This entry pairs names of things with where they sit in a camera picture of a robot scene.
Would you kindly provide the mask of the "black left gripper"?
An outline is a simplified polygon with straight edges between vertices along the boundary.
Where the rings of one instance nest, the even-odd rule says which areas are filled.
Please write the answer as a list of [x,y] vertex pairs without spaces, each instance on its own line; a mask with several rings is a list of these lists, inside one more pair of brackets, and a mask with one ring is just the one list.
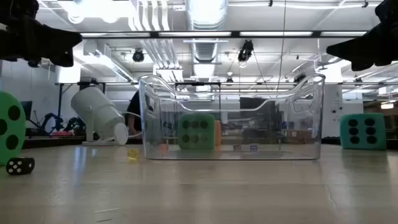
[[72,67],[73,48],[83,37],[49,26],[35,31],[38,10],[37,0],[0,0],[0,59],[47,58],[54,65]]

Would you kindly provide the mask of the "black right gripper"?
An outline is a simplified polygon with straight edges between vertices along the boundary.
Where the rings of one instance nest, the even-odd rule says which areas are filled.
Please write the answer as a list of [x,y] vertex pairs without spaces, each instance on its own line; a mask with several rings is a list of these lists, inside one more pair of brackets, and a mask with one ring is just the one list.
[[[398,17],[398,0],[383,0],[375,14],[381,22]],[[328,46],[326,52],[350,61],[352,71],[390,65],[398,61],[398,22],[380,23],[361,37]]]

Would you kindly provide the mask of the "large green foam die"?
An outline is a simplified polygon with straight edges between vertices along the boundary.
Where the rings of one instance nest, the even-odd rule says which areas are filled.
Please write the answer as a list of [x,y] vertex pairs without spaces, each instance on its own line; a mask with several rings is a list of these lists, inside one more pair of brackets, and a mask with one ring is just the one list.
[[24,109],[13,95],[0,91],[0,166],[19,156],[24,141]]
[[215,117],[207,113],[183,114],[178,119],[178,145],[181,150],[215,149]]

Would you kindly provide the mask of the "large teal foam die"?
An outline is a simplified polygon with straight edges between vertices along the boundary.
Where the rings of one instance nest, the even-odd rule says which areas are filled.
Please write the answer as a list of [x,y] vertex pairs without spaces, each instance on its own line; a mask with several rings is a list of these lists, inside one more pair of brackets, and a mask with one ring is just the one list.
[[346,114],[340,119],[343,149],[387,149],[386,127],[382,113]]

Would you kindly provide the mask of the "medium black die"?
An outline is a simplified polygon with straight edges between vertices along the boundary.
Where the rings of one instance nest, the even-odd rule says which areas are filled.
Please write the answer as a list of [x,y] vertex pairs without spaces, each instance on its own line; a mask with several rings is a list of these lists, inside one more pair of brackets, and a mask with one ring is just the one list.
[[6,172],[9,175],[26,175],[30,174],[35,167],[35,159],[33,157],[13,157],[6,164]]

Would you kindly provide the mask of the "large orange foam die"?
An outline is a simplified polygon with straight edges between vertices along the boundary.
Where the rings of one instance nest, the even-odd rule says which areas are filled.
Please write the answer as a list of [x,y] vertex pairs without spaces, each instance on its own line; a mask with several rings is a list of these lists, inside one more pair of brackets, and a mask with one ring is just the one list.
[[220,120],[215,121],[215,146],[221,145],[222,128]]

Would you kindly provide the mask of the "dark computer monitor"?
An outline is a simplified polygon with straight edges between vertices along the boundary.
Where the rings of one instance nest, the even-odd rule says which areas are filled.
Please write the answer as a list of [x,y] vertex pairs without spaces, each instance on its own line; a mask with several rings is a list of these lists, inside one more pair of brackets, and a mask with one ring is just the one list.
[[30,120],[31,112],[32,112],[32,101],[22,101],[21,105],[24,110],[25,119]]

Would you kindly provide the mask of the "white cylindrical spotlight lamp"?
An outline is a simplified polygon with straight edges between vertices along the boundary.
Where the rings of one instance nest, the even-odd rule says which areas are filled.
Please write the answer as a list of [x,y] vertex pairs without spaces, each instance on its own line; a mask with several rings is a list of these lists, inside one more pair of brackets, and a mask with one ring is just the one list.
[[97,87],[88,87],[77,92],[71,107],[84,121],[86,140],[84,146],[123,146],[129,131],[124,116]]

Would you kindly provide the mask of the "person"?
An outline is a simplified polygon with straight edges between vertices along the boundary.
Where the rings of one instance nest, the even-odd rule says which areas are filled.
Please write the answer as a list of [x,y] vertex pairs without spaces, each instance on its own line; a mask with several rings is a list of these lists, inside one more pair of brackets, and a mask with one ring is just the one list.
[[124,114],[125,125],[132,135],[139,134],[142,131],[140,99],[139,91],[136,91],[127,107],[127,113]]

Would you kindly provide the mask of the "clear plastic bin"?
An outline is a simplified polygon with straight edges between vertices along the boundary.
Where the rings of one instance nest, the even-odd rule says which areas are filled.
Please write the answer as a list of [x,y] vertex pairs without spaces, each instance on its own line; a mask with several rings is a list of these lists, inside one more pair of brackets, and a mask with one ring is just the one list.
[[[212,151],[181,150],[177,139],[178,119],[183,114],[207,113],[220,120],[222,137],[277,140],[322,140],[325,77],[313,74],[287,90],[232,90],[220,83],[169,84],[155,75],[139,81],[142,143],[148,159],[166,160],[317,160],[321,143],[222,144]],[[160,144],[168,144],[162,155]]]

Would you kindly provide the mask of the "black aluminium table frame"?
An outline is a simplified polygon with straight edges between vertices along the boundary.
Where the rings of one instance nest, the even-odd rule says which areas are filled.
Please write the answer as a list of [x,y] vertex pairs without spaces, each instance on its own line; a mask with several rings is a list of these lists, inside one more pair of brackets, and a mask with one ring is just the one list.
[[[42,147],[57,147],[57,146],[76,146],[80,145],[85,138],[83,137],[65,137],[65,138],[44,138],[43,136],[39,138],[26,139],[22,148],[23,149],[33,149]],[[265,138],[237,138],[237,137],[223,137],[221,138],[222,144],[331,144],[340,145],[339,138],[323,138],[322,140],[311,140],[311,139],[300,139],[300,140],[288,140],[286,138],[271,140]]]

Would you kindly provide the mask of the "black overhead frame bar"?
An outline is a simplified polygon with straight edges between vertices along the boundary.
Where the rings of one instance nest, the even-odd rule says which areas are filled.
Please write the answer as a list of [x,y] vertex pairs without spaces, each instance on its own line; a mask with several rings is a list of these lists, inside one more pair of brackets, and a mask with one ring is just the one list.
[[81,32],[84,39],[317,39],[317,38],[351,38],[360,37],[366,30],[215,30],[215,31],[137,31],[137,32]]

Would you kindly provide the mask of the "silver ceiling duct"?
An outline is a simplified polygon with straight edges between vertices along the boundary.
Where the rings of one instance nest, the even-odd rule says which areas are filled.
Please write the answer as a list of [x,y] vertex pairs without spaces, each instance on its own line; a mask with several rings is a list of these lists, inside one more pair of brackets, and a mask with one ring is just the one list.
[[[185,0],[189,30],[221,30],[228,11],[229,0]],[[218,43],[192,44],[198,63],[212,63],[218,54]]]

